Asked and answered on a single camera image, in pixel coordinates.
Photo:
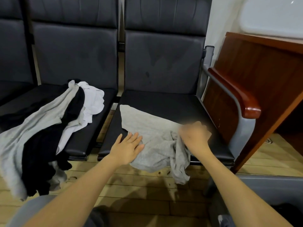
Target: pile of clothes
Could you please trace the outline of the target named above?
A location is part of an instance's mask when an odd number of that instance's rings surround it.
[[[0,116],[0,169],[13,196],[26,200],[60,189],[71,168],[64,147],[103,110],[103,97],[102,90],[71,80],[53,97]]]

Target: forearm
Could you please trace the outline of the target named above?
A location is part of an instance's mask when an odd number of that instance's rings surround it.
[[[207,153],[197,158],[212,176],[237,227],[291,226],[229,171],[210,150]]]
[[[59,194],[26,226],[79,226],[88,218],[104,185],[119,165],[111,156],[105,157],[73,185]]]

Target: seat cushion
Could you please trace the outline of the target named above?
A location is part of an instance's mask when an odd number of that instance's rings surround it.
[[[106,156],[119,134],[123,137],[127,131],[121,127],[120,105],[126,104],[149,114],[171,120],[180,124],[201,121],[206,124],[212,132],[209,146],[214,155],[226,166],[234,164],[234,157],[226,143],[218,133],[216,127],[209,118],[206,110],[195,95],[155,93],[143,91],[125,91],[113,115],[104,142],[99,152],[98,159]],[[194,156],[192,164],[199,162]]]
[[[39,85],[25,94],[20,95],[16,99],[2,105],[0,107],[0,116],[29,107],[31,104],[38,102],[43,98],[51,97],[56,94],[56,91],[61,90],[62,86],[60,85]],[[103,125],[117,94],[117,91],[113,89],[102,90],[104,91],[104,109],[101,113],[93,116],[92,123],[72,134],[64,149],[71,156],[85,158],[96,142],[101,126]]]
[[[7,103],[34,87],[33,84],[17,81],[0,81],[0,105]]]

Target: left hand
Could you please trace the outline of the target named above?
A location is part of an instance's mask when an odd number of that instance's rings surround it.
[[[142,140],[142,136],[138,137],[138,135],[138,132],[134,135],[129,133],[122,142],[122,134],[118,136],[108,155],[117,161],[118,166],[131,163],[143,150],[144,144],[139,145]]]

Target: hand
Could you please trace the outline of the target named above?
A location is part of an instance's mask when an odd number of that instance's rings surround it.
[[[122,142],[121,138],[122,134],[118,136],[108,155],[117,162],[118,166],[132,162],[144,148],[144,144],[139,145],[142,136],[138,137],[138,132],[134,135],[129,133]]]
[[[184,125],[180,128],[179,134],[190,150],[190,152],[198,157],[204,153],[211,153],[208,140],[211,136],[211,133],[207,130],[205,125],[202,125],[201,122],[195,122],[193,124]]]

